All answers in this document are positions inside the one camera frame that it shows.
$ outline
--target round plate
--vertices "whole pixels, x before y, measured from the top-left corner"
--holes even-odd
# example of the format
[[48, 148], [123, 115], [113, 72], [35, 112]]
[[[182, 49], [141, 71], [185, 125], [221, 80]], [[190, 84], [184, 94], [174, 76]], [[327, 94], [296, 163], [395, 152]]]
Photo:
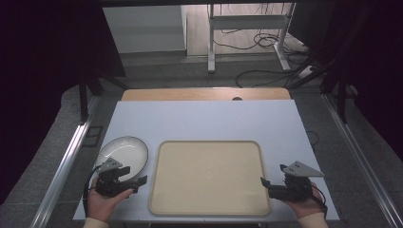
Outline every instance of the round plate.
[[119, 181], [127, 181], [142, 171], [148, 159], [147, 146], [138, 138], [125, 136], [109, 142], [101, 149], [95, 163], [101, 165], [109, 157], [120, 162], [123, 166], [130, 166], [130, 173], [119, 177]]

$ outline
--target wall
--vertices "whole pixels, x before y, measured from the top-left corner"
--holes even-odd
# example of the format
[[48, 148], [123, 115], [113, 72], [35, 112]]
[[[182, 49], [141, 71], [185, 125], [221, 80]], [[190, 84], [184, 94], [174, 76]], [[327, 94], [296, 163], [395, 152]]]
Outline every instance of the wall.
[[104, 13], [119, 53], [185, 50], [181, 6], [105, 8]]

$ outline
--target tray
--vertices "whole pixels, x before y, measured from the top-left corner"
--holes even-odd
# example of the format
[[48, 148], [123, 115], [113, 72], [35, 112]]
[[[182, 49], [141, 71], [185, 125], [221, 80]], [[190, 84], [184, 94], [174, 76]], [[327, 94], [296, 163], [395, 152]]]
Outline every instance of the tray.
[[149, 207], [156, 215], [265, 216], [270, 200], [260, 177], [256, 142], [163, 142]]

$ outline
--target gray floor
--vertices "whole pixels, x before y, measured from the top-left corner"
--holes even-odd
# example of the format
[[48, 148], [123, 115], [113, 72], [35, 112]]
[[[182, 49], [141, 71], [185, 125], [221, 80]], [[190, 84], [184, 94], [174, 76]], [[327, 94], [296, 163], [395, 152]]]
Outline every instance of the gray floor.
[[[222, 56], [218, 58], [216, 73], [208, 74], [206, 58], [189, 58], [177, 54], [124, 55], [126, 78], [122, 81], [137, 88], [154, 87], [212, 87], [237, 86], [235, 78], [246, 70], [280, 70], [274, 54], [263, 56]], [[251, 73], [242, 76], [240, 84], [254, 86], [269, 83], [282, 74]], [[284, 86], [287, 78], [266, 86]], [[331, 192], [341, 221], [329, 222], [331, 227], [389, 227], [374, 194], [363, 178], [355, 158], [339, 133], [335, 121], [318, 90], [320, 79], [298, 89], [290, 90], [304, 123], [321, 170], [327, 175]], [[71, 168], [64, 190], [50, 216], [48, 227], [82, 227], [72, 216], [80, 200], [86, 175], [96, 160], [108, 121], [123, 91], [103, 82], [105, 93]], [[62, 108], [48, 136], [21, 180], [15, 185], [6, 202], [0, 207], [0, 227], [29, 227], [44, 197], [48, 185], [67, 150], [68, 143], [79, 122], [78, 88], [67, 91]], [[400, 214], [403, 211], [403, 164], [392, 149], [360, 115], [353, 100], [347, 102], [347, 119], [356, 140], [365, 152], [368, 162], [391, 195]], [[147, 226], [137, 224], [135, 227]], [[125, 227], [112, 222], [111, 227]], [[299, 227], [295, 222], [269, 224], [268, 227]]]

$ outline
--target desk leg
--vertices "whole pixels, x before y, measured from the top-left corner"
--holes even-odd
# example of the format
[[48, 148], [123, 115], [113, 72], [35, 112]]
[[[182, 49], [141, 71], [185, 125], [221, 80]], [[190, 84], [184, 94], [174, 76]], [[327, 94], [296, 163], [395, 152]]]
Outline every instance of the desk leg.
[[284, 52], [282, 51], [282, 47], [284, 45], [284, 39], [287, 35], [288, 27], [290, 26], [291, 17], [293, 16], [293, 10], [296, 3], [292, 3], [290, 9], [285, 14], [284, 27], [281, 30], [281, 33], [278, 38], [278, 42], [275, 42], [274, 48], [276, 51], [276, 55], [278, 56], [279, 62], [281, 64], [282, 70], [287, 71], [291, 70], [288, 65], [287, 58], [284, 56]]
[[214, 5], [210, 5], [210, 15], [208, 16], [210, 22], [210, 43], [208, 45], [208, 72], [214, 73], [216, 71], [216, 56], [214, 46]]

